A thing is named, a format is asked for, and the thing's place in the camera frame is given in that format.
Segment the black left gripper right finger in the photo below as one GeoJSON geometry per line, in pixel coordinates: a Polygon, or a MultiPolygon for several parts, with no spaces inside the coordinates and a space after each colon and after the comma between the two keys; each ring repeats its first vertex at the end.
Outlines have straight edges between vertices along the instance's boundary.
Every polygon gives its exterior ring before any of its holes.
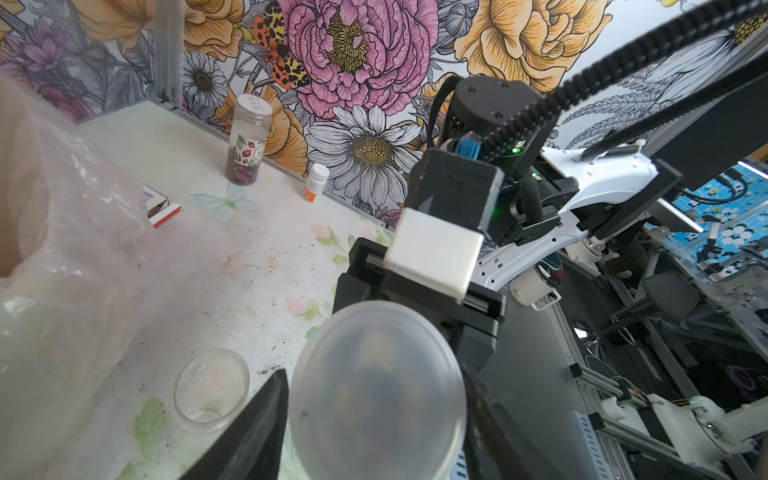
{"type": "Polygon", "coordinates": [[[468,365],[461,367],[467,402],[463,454],[470,479],[562,479],[520,425],[468,365]]]}

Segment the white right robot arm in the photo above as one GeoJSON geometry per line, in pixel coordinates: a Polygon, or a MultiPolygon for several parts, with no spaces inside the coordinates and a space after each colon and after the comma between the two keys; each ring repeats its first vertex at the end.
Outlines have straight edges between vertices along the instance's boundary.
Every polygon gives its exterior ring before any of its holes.
{"type": "Polygon", "coordinates": [[[618,233],[680,181],[677,169],[643,154],[637,134],[597,149],[548,148],[554,115],[514,125],[542,104],[519,81],[446,79],[393,242],[354,243],[334,309],[404,305],[447,336],[460,362],[482,370],[505,320],[504,285],[560,249],[618,233]]]}

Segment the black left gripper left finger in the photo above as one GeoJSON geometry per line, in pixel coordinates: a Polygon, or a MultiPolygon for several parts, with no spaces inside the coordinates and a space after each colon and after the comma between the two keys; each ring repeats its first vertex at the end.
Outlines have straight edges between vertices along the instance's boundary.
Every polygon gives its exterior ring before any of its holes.
{"type": "Polygon", "coordinates": [[[278,369],[182,479],[278,478],[288,400],[287,373],[278,369]]]}

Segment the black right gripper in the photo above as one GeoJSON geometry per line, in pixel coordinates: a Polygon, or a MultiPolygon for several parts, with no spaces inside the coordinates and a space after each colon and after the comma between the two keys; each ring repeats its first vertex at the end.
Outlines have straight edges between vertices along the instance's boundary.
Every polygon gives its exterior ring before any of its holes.
{"type": "Polygon", "coordinates": [[[506,297],[472,283],[462,300],[453,299],[386,270],[386,252],[385,246],[372,240],[353,240],[349,267],[338,279],[332,311],[371,300],[409,307],[447,338],[459,363],[483,371],[496,352],[500,327],[506,321],[506,297]]]}

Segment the clear jar with dried flowers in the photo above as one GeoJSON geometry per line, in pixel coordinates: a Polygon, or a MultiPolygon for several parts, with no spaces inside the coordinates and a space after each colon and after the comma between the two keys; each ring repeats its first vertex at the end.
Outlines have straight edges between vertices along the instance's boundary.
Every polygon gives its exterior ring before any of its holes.
{"type": "Polygon", "coordinates": [[[218,432],[242,411],[249,387],[250,373],[241,355],[225,348],[210,349],[180,370],[170,391],[170,412],[183,430],[218,432]]]}

